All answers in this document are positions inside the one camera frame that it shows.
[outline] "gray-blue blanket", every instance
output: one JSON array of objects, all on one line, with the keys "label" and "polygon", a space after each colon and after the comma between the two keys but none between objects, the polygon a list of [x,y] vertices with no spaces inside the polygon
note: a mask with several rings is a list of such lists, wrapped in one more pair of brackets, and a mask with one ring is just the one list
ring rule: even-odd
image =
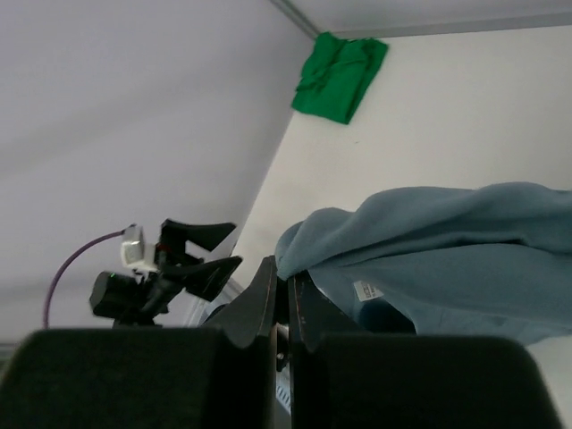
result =
[{"label": "gray-blue blanket", "polygon": [[420,334],[531,344],[572,333],[571,191],[532,183],[388,190],[355,213],[312,213],[275,253],[282,279],[308,270],[355,320],[370,298],[358,295],[366,284]]}]

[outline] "white tag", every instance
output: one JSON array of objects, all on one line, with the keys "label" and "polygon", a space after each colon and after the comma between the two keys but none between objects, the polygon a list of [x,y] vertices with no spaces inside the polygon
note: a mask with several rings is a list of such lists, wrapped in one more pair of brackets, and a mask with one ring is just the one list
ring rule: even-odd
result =
[{"label": "white tag", "polygon": [[369,301],[370,299],[376,299],[383,296],[383,292],[380,292],[374,286],[366,282],[355,282],[354,288],[356,288],[357,299],[359,299],[361,302]]}]

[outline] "green towel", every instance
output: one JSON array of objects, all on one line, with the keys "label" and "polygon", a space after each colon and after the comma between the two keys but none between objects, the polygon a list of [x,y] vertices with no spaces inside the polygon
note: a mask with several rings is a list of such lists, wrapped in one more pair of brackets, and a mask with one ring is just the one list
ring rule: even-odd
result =
[{"label": "green towel", "polygon": [[389,47],[379,40],[342,40],[322,33],[302,68],[292,107],[349,123]]}]

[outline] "black plastic part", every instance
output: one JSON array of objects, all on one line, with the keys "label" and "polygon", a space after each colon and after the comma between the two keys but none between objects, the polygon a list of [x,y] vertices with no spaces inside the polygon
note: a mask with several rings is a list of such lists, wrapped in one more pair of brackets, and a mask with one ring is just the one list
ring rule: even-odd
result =
[{"label": "black plastic part", "polygon": [[306,273],[289,293],[295,429],[562,427],[535,362],[512,341],[352,329]]},{"label": "black plastic part", "polygon": [[383,299],[364,303],[357,322],[369,332],[416,334],[413,322]]},{"label": "black plastic part", "polygon": [[5,369],[0,429],[266,429],[272,343],[239,349],[216,329],[37,332]]},{"label": "black plastic part", "polygon": [[213,312],[212,312],[210,315],[208,315],[208,317],[205,319],[204,324],[205,324],[206,322],[208,322],[209,320],[211,320],[211,319],[212,319],[213,317],[215,317],[216,315],[218,315],[226,306],[227,306],[226,304],[222,304],[221,306],[218,306],[217,308],[215,308],[215,309],[213,310]]},{"label": "black plastic part", "polygon": [[[289,279],[288,298],[292,427],[345,427],[331,425],[335,411],[328,399],[327,368],[314,352],[327,332],[361,333],[362,329],[318,290],[308,273]],[[358,368],[353,369],[356,377],[362,376]]]},{"label": "black plastic part", "polygon": [[107,271],[99,274],[89,297],[94,315],[122,320],[137,320],[145,301],[135,278]]},{"label": "black plastic part", "polygon": [[277,324],[288,324],[289,317],[288,283],[278,279],[276,283],[276,312],[274,320]]},{"label": "black plastic part", "polygon": [[167,219],[161,225],[161,243],[174,253],[185,253],[185,243],[191,241],[212,252],[236,229],[234,223],[187,225]]},{"label": "black plastic part", "polygon": [[276,335],[276,371],[280,373],[290,361],[290,343],[288,334],[281,329]]},{"label": "black plastic part", "polygon": [[275,331],[276,281],[274,258],[266,257],[250,286],[203,326],[223,328],[237,347],[250,344],[260,332]]},{"label": "black plastic part", "polygon": [[115,319],[113,327],[114,328],[124,328],[124,327],[135,327],[135,326],[144,326],[147,328],[155,327],[160,328],[162,327],[161,324],[156,324],[155,320],[152,318],[145,318],[139,317],[137,319]]},{"label": "black plastic part", "polygon": [[241,262],[241,257],[226,257],[199,265],[164,266],[142,312],[159,314],[183,289],[201,299],[214,300]]}]

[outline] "ceiling edge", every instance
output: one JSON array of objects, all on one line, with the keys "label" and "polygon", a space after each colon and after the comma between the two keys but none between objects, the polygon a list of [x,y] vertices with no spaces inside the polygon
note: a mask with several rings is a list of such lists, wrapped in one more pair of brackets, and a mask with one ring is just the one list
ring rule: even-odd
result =
[{"label": "ceiling edge", "polygon": [[533,29],[539,27],[560,27],[572,25],[572,12],[497,20],[450,22],[445,24],[395,27],[388,29],[363,29],[335,31],[341,38],[400,38],[405,36],[426,36],[430,34],[473,33],[502,29]]},{"label": "ceiling edge", "polygon": [[280,12],[294,23],[304,34],[316,38],[322,31],[290,0],[269,0]]}]

